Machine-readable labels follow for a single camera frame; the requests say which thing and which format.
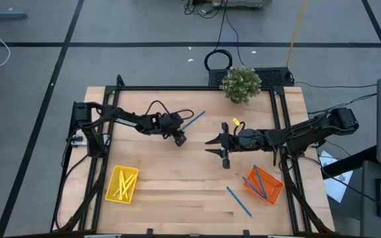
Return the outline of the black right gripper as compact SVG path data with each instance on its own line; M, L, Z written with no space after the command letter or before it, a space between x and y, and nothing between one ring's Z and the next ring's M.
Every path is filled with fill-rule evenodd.
M205 151L218 155L222 158L222 166L224 169L230 169L230 159L228 153L237 151L239 139L236 134L239 126L233 129L233 134L229 133L229 126L226 122L222 122L222 132L219 133L214 139L207 141L206 144L219 144L222 143L222 149L205 149Z

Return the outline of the blue pen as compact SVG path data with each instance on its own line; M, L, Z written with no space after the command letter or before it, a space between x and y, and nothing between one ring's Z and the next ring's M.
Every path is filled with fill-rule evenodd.
M186 128L188 128L191 124L193 124L194 122L196 122L202 115L204 115L206 113L206 111L202 111L200 114L198 114L197 116L195 116L191 121L187 122L181 129L182 130L185 130Z
M233 198L235 199L235 201L241 206L241 208L244 210L244 212L249 216L249 217L253 217L252 216L252 213L246 208L246 206L244 205L244 203L238 198L238 196L236 195L236 193L230 188L230 187L226 187L227 191L233 196Z
M258 194L260 197L266 199L267 197L256 187L254 187L245 177L242 177L242 179L245 181L245 183L254 191L256 194Z
M255 172L256 172L256 175L257 175L257 178L258 178L258 181L259 181L259 184L260 184L260 188L261 188L261 192L262 192L262 197L264 199L267 199L267 193L265 192L265 187L263 185L263 181L261 179L261 175L259 173L259 170L258 170L258 167L256 165L253 166Z

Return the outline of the yellow plastic basket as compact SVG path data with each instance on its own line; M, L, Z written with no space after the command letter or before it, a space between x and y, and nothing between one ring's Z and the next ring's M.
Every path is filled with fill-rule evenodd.
M118 196L114 195L114 193L119 188L118 179L119 179L120 171L123 171L125 179L127 179L130 175L136 175L136 182L137 182L138 173L139 173L139 170L137 168L116 165L112 171L112 174L111 174L111 178L110 178L110 181L108 184L108 188L106 190L105 200L110 201L110 202L119 202L119 203L123 203L123 204L130 204L133 197L131 200L125 201L125 199L119 200Z

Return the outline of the orange plastic basket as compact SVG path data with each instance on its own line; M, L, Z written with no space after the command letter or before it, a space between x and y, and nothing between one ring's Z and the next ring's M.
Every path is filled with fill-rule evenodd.
M284 188L284 183L278 180L276 177L272 176L270 173L266 172L262 168L258 167L263 185L265 187L265 192L267 193L267 199L260 197L243 181L243 187L247 189L250 193L254 194L256 197L260 198L264 202L275 205L282 189ZM256 175L254 168L252 168L249 174L245 177L254 187L261 191L260 184Z

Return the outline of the small green potted plant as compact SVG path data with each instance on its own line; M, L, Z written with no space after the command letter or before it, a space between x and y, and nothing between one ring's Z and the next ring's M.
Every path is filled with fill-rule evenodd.
M262 82L253 68L243 66L229 69L219 88L233 103L248 104L249 99L261 93Z

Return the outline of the black perforated computer case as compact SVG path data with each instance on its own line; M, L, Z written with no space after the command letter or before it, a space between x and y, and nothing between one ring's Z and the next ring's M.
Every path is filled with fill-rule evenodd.
M261 79L262 87L283 86L293 87L294 80L291 78L287 67L261 67L255 68L255 73ZM219 87L222 79L228 74L227 69L213 69L209 71L209 87Z

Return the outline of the white paper sheet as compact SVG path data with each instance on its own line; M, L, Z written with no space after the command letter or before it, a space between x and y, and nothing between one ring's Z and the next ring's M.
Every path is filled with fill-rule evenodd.
M326 167L327 165L336 162L337 159L328 154L328 152L322 151L319 156L319 161L323 167ZM352 174L353 171L349 171L341 175L337 175L333 178L325 179L323 183L325 185L327 195L330 198L334 199L334 201L340 203L343 199L343 196L345 195L347 185L350 182Z

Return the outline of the black beam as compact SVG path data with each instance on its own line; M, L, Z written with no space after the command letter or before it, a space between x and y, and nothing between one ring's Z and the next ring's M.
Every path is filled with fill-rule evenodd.
M323 179L326 179L328 175L335 177L359 169L365 161L378 163L378 160L376 159L376 146L372 146L354 155L324 166L322 169Z

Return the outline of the grey equipment box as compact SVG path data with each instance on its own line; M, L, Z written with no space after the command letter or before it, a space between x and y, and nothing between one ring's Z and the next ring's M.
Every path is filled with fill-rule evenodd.
M262 9L270 7L273 0L208 0L213 7L228 6L228 7L247 7L252 9Z

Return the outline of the grey keyboard desk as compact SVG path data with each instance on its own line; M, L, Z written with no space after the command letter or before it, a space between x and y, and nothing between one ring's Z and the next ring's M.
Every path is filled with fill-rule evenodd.
M361 235L381 238L381 217L377 216L375 180L381 179L381 165L366 161L362 166Z

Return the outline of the black aluminium rig frame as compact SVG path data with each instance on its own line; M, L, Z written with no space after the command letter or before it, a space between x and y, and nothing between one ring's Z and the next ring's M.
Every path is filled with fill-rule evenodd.
M287 87L281 93L265 89L248 104L232 103L221 90L208 86L90 87L85 100L107 100L137 113L184 108L206 113L186 129L187 140L181 147L170 138L145 136L128 126L107 124L104 130L112 136L107 158L91 159L84 147L75 148L67 160L71 174L63 188L54 234L134 237L152 228L155 236L242 236L245 229L252 236L320 236L287 189L282 190L275 205L270 205L243 187L242 177L254 165L283 179L279 160L272 153L233 153L230 169L224 169L217 155L205 151L214 148L206 142L219 134L222 122L233 118L243 120L249 128L267 129L307 120L301 88ZM105 200L116 165L139 170L130 204Z

